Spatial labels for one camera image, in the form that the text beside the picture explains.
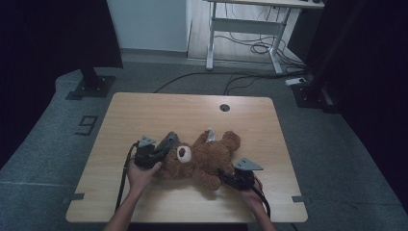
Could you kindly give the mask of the person's left hand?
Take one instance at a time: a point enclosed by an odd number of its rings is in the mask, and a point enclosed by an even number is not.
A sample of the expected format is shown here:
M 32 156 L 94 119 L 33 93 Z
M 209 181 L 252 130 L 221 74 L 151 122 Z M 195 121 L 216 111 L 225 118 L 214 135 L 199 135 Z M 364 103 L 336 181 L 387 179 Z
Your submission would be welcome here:
M 159 162 L 150 169 L 141 169 L 134 163 L 130 163 L 127 170 L 130 194 L 141 195 L 161 166 L 162 163 Z

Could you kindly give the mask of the black stand base plate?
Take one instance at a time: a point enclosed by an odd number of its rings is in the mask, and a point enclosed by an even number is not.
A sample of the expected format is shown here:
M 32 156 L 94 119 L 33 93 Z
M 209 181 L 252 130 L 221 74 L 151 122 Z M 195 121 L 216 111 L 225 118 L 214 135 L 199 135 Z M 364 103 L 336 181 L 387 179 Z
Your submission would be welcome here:
M 83 76 L 81 82 L 74 91 L 71 91 L 66 100 L 82 100 L 84 97 L 105 98 L 114 81 L 114 76 L 98 75 L 92 66 L 80 69 Z
M 299 108 L 321 109 L 327 114 L 339 113 L 327 91 L 325 81 L 320 78 L 315 78 L 309 84 L 292 85 L 291 90 Z

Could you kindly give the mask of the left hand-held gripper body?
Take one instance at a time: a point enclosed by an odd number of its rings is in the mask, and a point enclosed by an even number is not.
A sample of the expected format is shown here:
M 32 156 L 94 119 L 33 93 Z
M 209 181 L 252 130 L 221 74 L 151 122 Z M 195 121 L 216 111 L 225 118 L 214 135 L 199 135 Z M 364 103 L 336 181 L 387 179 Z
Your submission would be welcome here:
M 142 169 L 151 169 L 160 160 L 160 154 L 155 146 L 155 140 L 142 136 L 137 144 L 134 163 Z

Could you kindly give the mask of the grey tape strip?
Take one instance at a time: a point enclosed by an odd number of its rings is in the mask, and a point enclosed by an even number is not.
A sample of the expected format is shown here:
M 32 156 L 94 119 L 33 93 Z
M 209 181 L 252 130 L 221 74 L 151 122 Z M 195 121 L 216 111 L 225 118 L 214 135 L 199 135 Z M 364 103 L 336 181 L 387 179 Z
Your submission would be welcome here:
M 85 194 L 84 193 L 74 193 L 70 196 L 64 197 L 62 204 L 69 204 L 72 200 L 82 200 L 84 199 Z
M 304 203 L 305 205 L 312 203 L 312 200 L 311 200 L 310 197 L 308 197 L 308 196 L 303 196 L 303 195 L 292 196 L 292 200 L 293 200 L 293 203 L 300 203 L 300 202 L 302 202 L 302 203 Z

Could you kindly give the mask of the white desk frame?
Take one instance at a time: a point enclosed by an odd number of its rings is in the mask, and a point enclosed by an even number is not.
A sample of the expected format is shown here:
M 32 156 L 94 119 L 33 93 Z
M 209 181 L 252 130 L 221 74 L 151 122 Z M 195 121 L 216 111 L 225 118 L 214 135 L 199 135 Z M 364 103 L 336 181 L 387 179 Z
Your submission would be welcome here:
M 207 47 L 206 69 L 214 68 L 214 38 L 215 32 L 231 32 L 244 34 L 258 34 L 276 36 L 272 48 L 268 51 L 274 71 L 282 74 L 283 70 L 277 55 L 278 46 L 282 40 L 292 9 L 318 9 L 324 8 L 321 0 L 206 0 L 213 4 L 210 21 L 210 40 Z M 269 7 L 287 8 L 284 18 L 280 22 L 258 21 L 246 19 L 231 19 L 217 17 L 217 4 L 242 4 Z

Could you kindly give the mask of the person's right hand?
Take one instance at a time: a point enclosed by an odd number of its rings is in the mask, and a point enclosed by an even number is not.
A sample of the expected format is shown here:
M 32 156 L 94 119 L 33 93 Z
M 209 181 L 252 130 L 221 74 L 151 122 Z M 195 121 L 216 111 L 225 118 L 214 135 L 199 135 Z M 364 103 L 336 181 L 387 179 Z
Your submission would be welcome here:
M 251 211 L 264 211 L 264 205 L 261 197 L 253 190 L 240 191 L 240 195 L 246 206 Z

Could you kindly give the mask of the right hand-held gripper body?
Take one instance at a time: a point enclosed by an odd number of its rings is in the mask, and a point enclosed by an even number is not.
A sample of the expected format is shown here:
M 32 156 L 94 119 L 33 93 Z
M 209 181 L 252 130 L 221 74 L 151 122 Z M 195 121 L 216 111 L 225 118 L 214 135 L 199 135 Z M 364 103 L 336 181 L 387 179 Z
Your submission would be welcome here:
M 235 181 L 232 183 L 225 183 L 226 185 L 239 190 L 248 190 L 255 182 L 254 170 L 263 170 L 264 168 L 248 158 L 241 158 L 235 164 L 233 164 L 234 172 L 231 173 L 235 177 Z

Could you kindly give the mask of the black curtain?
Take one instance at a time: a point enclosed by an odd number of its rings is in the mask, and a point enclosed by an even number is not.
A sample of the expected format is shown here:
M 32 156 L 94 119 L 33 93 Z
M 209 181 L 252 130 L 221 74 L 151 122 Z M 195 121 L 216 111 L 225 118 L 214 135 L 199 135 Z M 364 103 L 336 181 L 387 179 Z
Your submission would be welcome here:
M 0 0 L 0 168 L 73 70 L 122 67 L 108 0 Z
M 408 0 L 322 0 L 308 66 L 408 212 Z

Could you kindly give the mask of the brown teddy bear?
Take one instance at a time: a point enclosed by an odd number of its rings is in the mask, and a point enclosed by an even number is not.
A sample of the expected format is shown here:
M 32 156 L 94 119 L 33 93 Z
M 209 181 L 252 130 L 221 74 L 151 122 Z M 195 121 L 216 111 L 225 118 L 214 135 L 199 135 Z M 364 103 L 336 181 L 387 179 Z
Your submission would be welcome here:
M 191 178 L 203 188 L 217 191 L 221 173 L 233 174 L 233 154 L 241 146 L 241 138 L 227 131 L 219 141 L 211 141 L 212 130 L 203 132 L 193 144 L 178 142 L 166 155 L 157 176 L 166 180 Z

